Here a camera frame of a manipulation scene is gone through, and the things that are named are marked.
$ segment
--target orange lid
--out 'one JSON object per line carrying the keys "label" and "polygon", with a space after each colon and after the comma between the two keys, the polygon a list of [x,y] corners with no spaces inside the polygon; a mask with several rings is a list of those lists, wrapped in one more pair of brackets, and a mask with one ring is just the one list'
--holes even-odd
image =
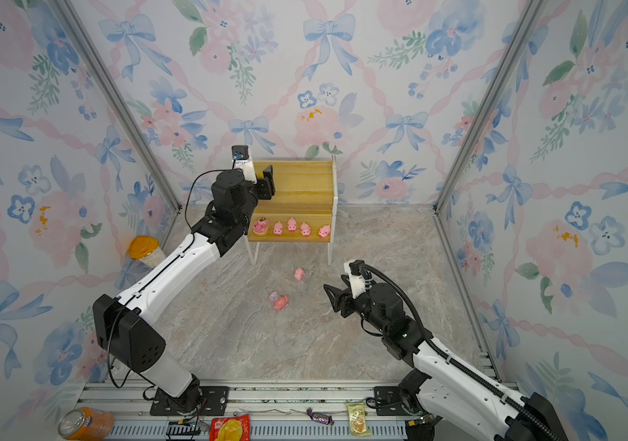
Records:
{"label": "orange lid", "polygon": [[154,237],[138,236],[133,239],[128,251],[132,259],[142,259],[157,250],[158,246],[160,246],[160,243]]}

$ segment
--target marble floor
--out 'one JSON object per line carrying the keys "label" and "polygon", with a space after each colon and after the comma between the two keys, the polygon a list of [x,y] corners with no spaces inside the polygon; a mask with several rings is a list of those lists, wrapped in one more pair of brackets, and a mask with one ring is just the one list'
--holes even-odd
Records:
{"label": "marble floor", "polygon": [[[194,219],[198,212],[203,208],[190,208]],[[182,215],[164,250],[171,252],[186,233]],[[479,365],[428,206],[340,207],[331,266],[325,244],[263,243],[253,267],[241,240],[177,295],[155,328],[168,350],[204,379],[400,380],[410,367],[363,332],[360,320],[334,313],[322,289],[324,283],[345,287],[339,275],[353,258],[395,280],[424,325]],[[306,273],[301,282],[293,277],[297,267]],[[273,291],[289,296],[287,308],[272,308]]]}

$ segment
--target purple candy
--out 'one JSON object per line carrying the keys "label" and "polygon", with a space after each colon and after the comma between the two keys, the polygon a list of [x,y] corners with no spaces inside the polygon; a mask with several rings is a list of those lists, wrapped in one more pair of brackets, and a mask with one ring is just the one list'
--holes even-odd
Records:
{"label": "purple candy", "polygon": [[309,418],[311,418],[312,421],[316,421],[317,423],[327,424],[331,426],[334,425],[334,420],[331,418],[330,415],[327,415],[325,413],[314,412],[311,408],[309,408],[307,409],[307,415],[309,415]]}

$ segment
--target mounting plate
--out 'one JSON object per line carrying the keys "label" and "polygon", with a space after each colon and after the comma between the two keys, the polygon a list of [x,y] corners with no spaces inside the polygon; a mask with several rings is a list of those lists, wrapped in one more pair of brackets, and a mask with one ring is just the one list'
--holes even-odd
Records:
{"label": "mounting plate", "polygon": [[[223,416],[226,414],[228,404],[228,386],[201,386],[202,397],[206,399],[201,416]],[[150,415],[152,416],[179,416],[176,410],[168,409],[168,395],[162,389],[158,389],[152,400]]]}
{"label": "mounting plate", "polygon": [[402,409],[398,386],[376,386],[373,387],[372,393],[378,402],[378,408],[375,410],[378,416],[409,416]]}

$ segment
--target wooden step stand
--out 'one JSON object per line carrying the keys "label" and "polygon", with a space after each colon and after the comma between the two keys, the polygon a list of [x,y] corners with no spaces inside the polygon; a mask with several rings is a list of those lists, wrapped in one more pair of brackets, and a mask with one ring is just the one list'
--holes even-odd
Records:
{"label": "wooden step stand", "polygon": [[[322,242],[327,244],[327,261],[331,265],[336,207],[339,203],[336,157],[332,157],[331,161],[253,161],[258,177],[263,177],[263,170],[271,164],[275,194],[271,200],[258,202],[250,220],[246,237],[250,261],[253,265],[256,264],[260,242]],[[264,236],[253,233],[253,225],[261,217],[270,221],[270,227]],[[297,230],[293,233],[287,230],[287,221],[291,217],[297,221]],[[283,225],[281,236],[272,233],[278,221]],[[309,237],[302,236],[303,222],[312,230]],[[331,233],[320,238],[319,228],[324,225],[331,226]],[[255,252],[252,251],[250,242],[257,243]]]}

